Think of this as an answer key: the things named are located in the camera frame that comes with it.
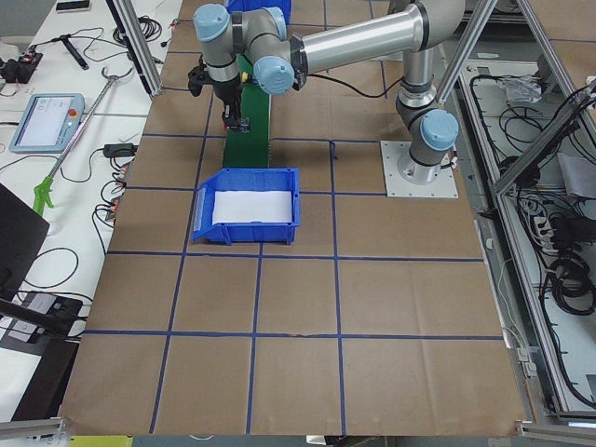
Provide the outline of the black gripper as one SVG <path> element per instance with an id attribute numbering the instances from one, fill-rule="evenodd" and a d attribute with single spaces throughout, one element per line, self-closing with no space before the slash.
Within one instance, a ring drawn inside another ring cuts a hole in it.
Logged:
<path id="1" fill-rule="evenodd" d="M 222 121 L 224 130 L 229 129 L 229 119 L 234 119 L 236 132 L 244 131 L 241 113 L 242 82 L 239 76 L 224 82 L 214 81 L 213 90 L 218 99 L 223 102 Z"/>

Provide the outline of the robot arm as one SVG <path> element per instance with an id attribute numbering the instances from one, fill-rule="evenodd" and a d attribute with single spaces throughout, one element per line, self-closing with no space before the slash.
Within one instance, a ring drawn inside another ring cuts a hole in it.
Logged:
<path id="1" fill-rule="evenodd" d="M 211 85 L 223 102 L 224 124 L 241 130 L 239 55 L 248 57 L 262 91 L 281 95 L 301 88 L 319 72 L 400 51 L 403 77 L 396 108 L 412 142 L 398 170 L 410 183 L 429 184 L 438 177 L 459 132 L 454 116 L 435 103 L 433 50 L 454 33 L 464 12 L 462 1 L 402 1 L 396 12 L 384 17 L 301 37 L 287 34 L 278 7 L 230 12 L 206 4 L 194 15 L 203 55 L 188 74 L 188 88 L 198 96 Z"/>

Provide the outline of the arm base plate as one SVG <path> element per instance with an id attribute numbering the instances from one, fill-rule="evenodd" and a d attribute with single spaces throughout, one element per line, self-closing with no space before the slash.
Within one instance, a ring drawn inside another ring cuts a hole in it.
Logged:
<path id="1" fill-rule="evenodd" d="M 410 142 L 381 141 L 386 195 L 392 198 L 457 199 L 454 170 L 443 154 L 439 165 L 425 167 L 411 158 Z"/>

